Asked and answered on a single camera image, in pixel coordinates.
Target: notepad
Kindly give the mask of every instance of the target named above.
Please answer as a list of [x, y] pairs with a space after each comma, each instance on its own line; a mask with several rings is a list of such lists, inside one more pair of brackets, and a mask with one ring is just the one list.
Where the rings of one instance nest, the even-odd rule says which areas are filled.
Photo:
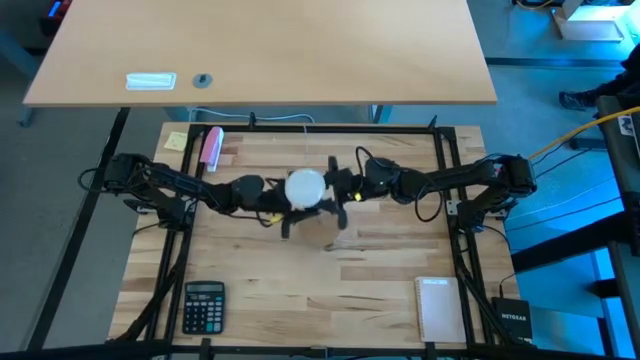
[[456, 278], [418, 277], [415, 282], [422, 341], [466, 342]]

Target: sticky note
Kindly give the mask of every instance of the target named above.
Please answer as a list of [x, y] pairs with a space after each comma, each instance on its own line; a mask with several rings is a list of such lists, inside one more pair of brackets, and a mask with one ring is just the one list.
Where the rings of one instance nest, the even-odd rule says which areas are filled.
[[172, 131], [169, 134], [169, 139], [167, 143], [164, 144], [165, 149], [175, 150], [175, 151], [184, 151], [184, 148], [187, 146], [187, 134], [180, 133], [177, 131]]

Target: blue light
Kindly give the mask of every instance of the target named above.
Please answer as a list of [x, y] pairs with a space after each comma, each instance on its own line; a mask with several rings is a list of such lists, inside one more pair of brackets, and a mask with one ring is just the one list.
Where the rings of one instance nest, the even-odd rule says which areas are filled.
[[49, 11], [49, 17], [53, 17], [56, 14], [56, 11], [58, 11], [59, 7], [60, 7], [60, 1], [56, 1], [55, 3], [53, 3], [53, 7]]

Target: wooden table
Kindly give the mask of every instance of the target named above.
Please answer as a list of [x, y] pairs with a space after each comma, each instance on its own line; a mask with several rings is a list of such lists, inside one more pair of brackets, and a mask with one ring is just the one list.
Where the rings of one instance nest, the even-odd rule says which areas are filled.
[[[187, 132], [188, 127], [181, 123], [163, 126], [155, 161], [180, 168], [183, 154], [163, 145], [172, 131]], [[456, 127], [456, 134], [462, 163], [484, 155], [478, 127]], [[299, 167], [324, 171], [328, 155], [357, 171], [356, 145], [402, 166], [437, 169], [432, 135], [228, 132], [217, 172], [205, 173], [203, 179], [219, 183], [244, 174], [282, 177]], [[450, 156], [446, 160], [451, 164]], [[468, 190], [475, 196], [481, 188]], [[437, 196], [429, 195], [421, 201], [420, 211], [427, 216], [437, 205]], [[338, 238], [342, 249], [324, 252], [321, 245], [298, 238], [299, 225], [292, 228], [290, 240], [281, 241], [279, 227], [264, 229], [255, 221], [230, 219], [198, 206], [185, 282], [226, 283], [226, 328], [213, 338], [215, 345], [424, 347], [417, 327], [413, 280], [417, 276], [455, 276], [445, 216], [423, 224], [416, 219], [413, 206], [401, 206], [391, 199], [346, 207], [349, 227]], [[138, 227], [156, 221], [154, 216], [142, 216]], [[502, 229], [496, 220], [488, 219], [487, 224]], [[152, 228], [133, 239], [110, 336], [121, 334], [151, 298], [164, 237], [164, 230]], [[477, 244], [487, 296], [496, 296], [499, 281], [513, 272], [507, 244], [493, 232], [478, 234]], [[518, 297], [515, 277], [505, 281], [505, 293]], [[470, 298], [476, 341], [481, 342], [479, 313]], [[198, 345], [200, 336], [187, 336], [180, 330], [182, 300], [180, 308], [174, 343]], [[167, 301], [160, 315], [160, 336], [166, 315]], [[437, 346], [461, 348], [465, 344]]]
[[[172, 91], [127, 91], [173, 72]], [[206, 89], [192, 84], [212, 75]], [[30, 106], [494, 104], [465, 0], [74, 0]]]

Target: yellow cable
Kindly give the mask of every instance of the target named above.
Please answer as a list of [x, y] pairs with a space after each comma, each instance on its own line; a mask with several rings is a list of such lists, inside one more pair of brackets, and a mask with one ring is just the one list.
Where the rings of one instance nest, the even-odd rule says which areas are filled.
[[568, 140], [569, 138], [571, 138], [572, 136], [576, 135], [577, 133], [582, 132], [582, 131], [590, 128], [590, 127], [594, 127], [596, 125], [602, 124], [603, 122], [607, 122], [609, 120], [616, 119], [618, 116], [631, 115], [631, 114], [637, 113], [637, 112], [640, 112], [640, 106], [632, 107], [631, 109], [627, 109], [627, 110], [618, 111], [615, 114], [603, 116], [598, 120], [593, 120], [592, 122], [584, 124], [584, 125], [576, 128], [575, 130], [572, 130], [572, 131], [568, 132], [564, 136], [554, 140], [551, 144], [549, 144], [549, 145], [545, 146], [544, 148], [542, 148], [542, 150], [539, 150], [539, 151], [535, 152], [533, 155], [529, 156], [529, 160], [534, 159], [534, 158], [544, 154], [545, 152], [547, 152], [547, 150], [551, 149], [556, 144], [564, 142], [564, 141]]
[[540, 9], [542, 9], [543, 7], [545, 7], [545, 6], [549, 5], [549, 4], [551, 4], [552, 2], [553, 2], [553, 0], [547, 0], [547, 1], [545, 1], [545, 3], [544, 3], [544, 4], [542, 4], [542, 5], [538, 5], [538, 6], [525, 6], [525, 5], [522, 5], [522, 3], [521, 3], [520, 1], [516, 1], [516, 4], [518, 4], [518, 6], [520, 6], [520, 7], [521, 7], [521, 8], [523, 8], [523, 9], [527, 9], [527, 10], [540, 10]]

